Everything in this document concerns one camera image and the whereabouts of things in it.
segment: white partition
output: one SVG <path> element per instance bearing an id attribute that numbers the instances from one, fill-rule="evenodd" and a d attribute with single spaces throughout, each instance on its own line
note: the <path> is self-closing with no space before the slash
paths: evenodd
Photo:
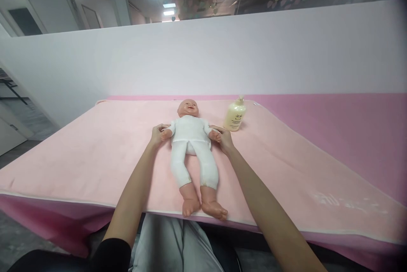
<path id="1" fill-rule="evenodd" d="M 0 40 L 64 126 L 109 95 L 407 92 L 402 0 Z"/>

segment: baby doll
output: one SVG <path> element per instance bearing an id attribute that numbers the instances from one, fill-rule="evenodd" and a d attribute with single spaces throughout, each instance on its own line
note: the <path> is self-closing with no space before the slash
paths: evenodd
<path id="1" fill-rule="evenodd" d="M 211 140 L 220 142 L 220 133 L 209 128 L 208 121 L 198 118 L 198 106 L 192 99 L 181 102 L 178 118 L 161 132 L 161 139 L 171 137 L 171 172 L 184 198 L 182 215 L 189 217 L 201 208 L 198 196 L 187 168 L 185 154 L 196 155 L 201 168 L 202 210 L 220 220 L 226 220 L 228 211 L 216 201 L 219 180 L 215 159 L 211 152 Z"/>

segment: gray pants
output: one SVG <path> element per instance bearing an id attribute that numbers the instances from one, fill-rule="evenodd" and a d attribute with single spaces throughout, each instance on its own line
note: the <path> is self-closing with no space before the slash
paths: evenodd
<path id="1" fill-rule="evenodd" d="M 195 221 L 146 214 L 133 272 L 223 272 L 205 232 Z"/>

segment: doll foot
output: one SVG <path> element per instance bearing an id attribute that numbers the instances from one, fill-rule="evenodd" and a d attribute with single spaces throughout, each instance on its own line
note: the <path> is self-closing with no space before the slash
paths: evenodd
<path id="1" fill-rule="evenodd" d="M 204 213 L 221 221 L 226 221 L 228 217 L 228 211 L 216 201 L 202 203 L 202 210 Z"/>
<path id="2" fill-rule="evenodd" d="M 193 212 L 198 211 L 201 208 L 201 204 L 198 199 L 186 199 L 182 205 L 182 216 L 188 218 Z"/>

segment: pink table cover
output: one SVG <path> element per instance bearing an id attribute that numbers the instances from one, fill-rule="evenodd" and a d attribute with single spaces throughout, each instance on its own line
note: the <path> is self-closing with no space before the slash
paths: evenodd
<path id="1" fill-rule="evenodd" d="M 120 100 L 181 100 L 182 97 L 110 97 Z M 231 99 L 234 96 L 193 97 L 196 100 Z M 267 107 L 280 120 L 305 136 L 364 179 L 405 204 L 402 193 L 406 149 L 406 95 L 257 95 L 247 97 Z M 112 209 L 97 205 L 44 201 L 10 195 L 0 197 L 1 208 L 12 218 L 78 255 L 87 250 L 81 240 L 111 217 Z M 213 222 L 213 219 L 200 221 Z M 250 229 L 241 224 L 228 226 Z M 358 239 L 355 235 L 304 233 L 309 241 L 373 269 L 387 265 L 383 255 L 395 254 L 390 243 Z"/>

